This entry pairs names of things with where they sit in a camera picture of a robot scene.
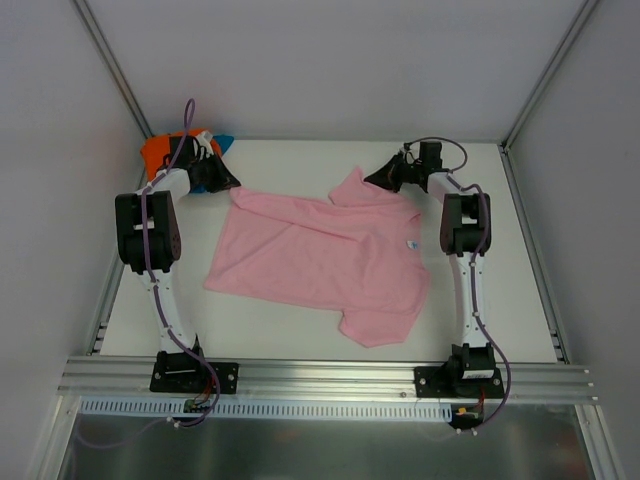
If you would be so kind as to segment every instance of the pink t-shirt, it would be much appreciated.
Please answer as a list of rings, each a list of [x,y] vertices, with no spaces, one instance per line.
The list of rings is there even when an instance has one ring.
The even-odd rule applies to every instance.
[[[403,342],[422,309],[420,212],[355,169],[323,200],[230,190],[232,206],[205,281],[218,292],[342,311],[366,346]]]

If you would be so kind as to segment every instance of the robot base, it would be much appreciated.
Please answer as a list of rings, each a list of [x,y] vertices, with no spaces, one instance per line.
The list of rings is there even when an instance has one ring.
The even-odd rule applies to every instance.
[[[442,366],[416,367],[413,375],[418,398],[480,398],[483,391],[485,398],[504,397],[502,375],[498,368],[491,378],[469,380],[452,380]]]
[[[220,380],[220,393],[235,395],[239,365],[232,362],[209,362],[209,365]],[[149,390],[158,393],[198,394],[207,388],[208,382],[209,371],[186,353],[158,352]]]

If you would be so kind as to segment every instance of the white table surface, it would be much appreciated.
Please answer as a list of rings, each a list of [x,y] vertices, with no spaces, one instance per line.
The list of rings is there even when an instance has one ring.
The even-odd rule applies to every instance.
[[[365,174],[384,165],[400,143],[237,141],[224,161],[245,187],[326,199],[356,166]],[[456,176],[491,196],[492,244],[484,273],[486,322],[510,361],[555,362],[538,290],[496,145],[468,144],[469,163]],[[445,166],[461,153],[443,148]],[[420,248],[431,273],[425,306],[402,344],[365,348],[338,331],[341,313],[212,292],[203,287],[230,206],[226,192],[189,195],[176,214],[182,236],[177,263],[182,308],[205,354],[217,358],[444,361],[457,343],[451,267],[439,246],[441,207],[415,185],[402,195],[423,212]],[[159,334],[147,292],[125,268],[102,355],[155,356]]]

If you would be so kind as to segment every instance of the black mounting bracket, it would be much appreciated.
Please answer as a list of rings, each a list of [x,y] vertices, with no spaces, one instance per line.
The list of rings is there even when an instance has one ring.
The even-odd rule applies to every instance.
[[[196,341],[193,353],[202,356]],[[208,362],[220,381],[220,393],[235,395],[240,365],[234,362]],[[149,390],[161,393],[202,393],[210,381],[209,370],[186,353],[158,352]]]
[[[502,374],[493,347],[451,346],[451,356],[439,367],[415,367],[418,398],[504,398]]]
[[[502,374],[496,368],[491,378],[459,380],[451,378],[440,367],[415,367],[413,384],[418,398],[480,398],[484,390],[485,398],[504,397]]]

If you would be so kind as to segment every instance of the white wall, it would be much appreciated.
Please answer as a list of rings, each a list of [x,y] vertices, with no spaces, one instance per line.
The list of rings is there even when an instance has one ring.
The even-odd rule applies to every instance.
[[[499,140],[583,0],[91,0],[151,127]]]
[[[640,3],[602,2],[516,141],[519,184],[573,360],[593,366],[640,476]]]
[[[96,307],[142,137],[67,0],[5,0],[0,59],[0,477],[19,479]]]

